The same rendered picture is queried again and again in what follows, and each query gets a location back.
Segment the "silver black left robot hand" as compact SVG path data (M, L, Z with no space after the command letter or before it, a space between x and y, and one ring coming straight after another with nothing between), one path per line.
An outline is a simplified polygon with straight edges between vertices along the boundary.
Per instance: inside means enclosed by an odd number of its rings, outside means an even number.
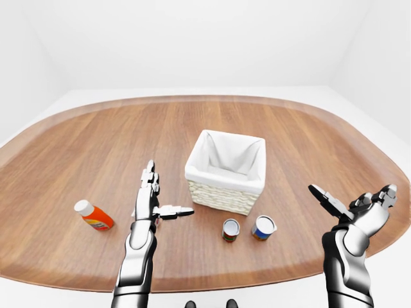
M160 194L160 176L155 170L155 162L149 160L141 175L141 186L137 193L134 218L139 220L156 219L173 220L178 217L190 216L195 213L191 207L174 205L160 206L158 196Z

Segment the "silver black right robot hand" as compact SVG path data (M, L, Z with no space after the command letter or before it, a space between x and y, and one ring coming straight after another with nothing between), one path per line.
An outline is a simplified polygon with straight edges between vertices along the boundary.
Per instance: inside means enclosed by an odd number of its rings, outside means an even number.
M380 231L388 221L389 208L395 205L398 191L396 185L386 185L375 194L362 194L347 208L340 200L317 185L309 185L308 189L329 214L339 219L339 225L354 225L368 237Z

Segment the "white lined wicker basket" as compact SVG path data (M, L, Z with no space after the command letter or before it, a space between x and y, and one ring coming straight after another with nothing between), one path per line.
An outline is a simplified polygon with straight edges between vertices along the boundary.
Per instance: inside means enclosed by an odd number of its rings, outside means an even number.
M203 130L184 168L194 203L248 216L265 188L266 141Z

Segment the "orange bottle with white cap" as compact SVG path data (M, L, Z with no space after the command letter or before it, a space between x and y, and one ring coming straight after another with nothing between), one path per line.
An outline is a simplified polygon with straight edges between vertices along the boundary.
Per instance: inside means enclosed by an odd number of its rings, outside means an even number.
M95 230L109 230L114 226L114 220L108 214L87 200L76 202L74 210Z

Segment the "red green labelled tin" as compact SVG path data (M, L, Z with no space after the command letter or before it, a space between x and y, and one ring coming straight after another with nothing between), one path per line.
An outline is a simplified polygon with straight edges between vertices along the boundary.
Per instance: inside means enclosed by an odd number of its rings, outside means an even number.
M240 234L240 224L235 219L227 219L222 225L222 237L225 241L231 243L236 240Z

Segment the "blue yellow labelled tin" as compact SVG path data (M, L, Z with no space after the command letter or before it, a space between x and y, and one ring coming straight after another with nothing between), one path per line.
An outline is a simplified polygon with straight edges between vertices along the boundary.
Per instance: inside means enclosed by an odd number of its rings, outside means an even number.
M260 215L254 222L251 234L258 241L266 241L276 230L277 225L272 218Z

